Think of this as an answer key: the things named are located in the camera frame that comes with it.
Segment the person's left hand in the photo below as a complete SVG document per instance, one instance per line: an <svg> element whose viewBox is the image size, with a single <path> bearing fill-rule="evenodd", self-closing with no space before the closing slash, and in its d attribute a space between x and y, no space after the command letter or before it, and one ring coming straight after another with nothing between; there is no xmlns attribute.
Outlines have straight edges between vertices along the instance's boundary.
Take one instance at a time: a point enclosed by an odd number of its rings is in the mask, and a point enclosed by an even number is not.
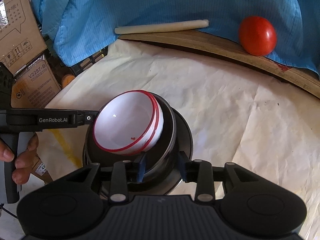
<svg viewBox="0 0 320 240"><path fill-rule="evenodd" d="M28 182L34 165L34 159L37 154L39 139L37 134L29 140L28 146L16 159L11 149L1 141L0 159L4 162L15 161L16 170L12 173L12 179L17 185L23 185Z"/></svg>

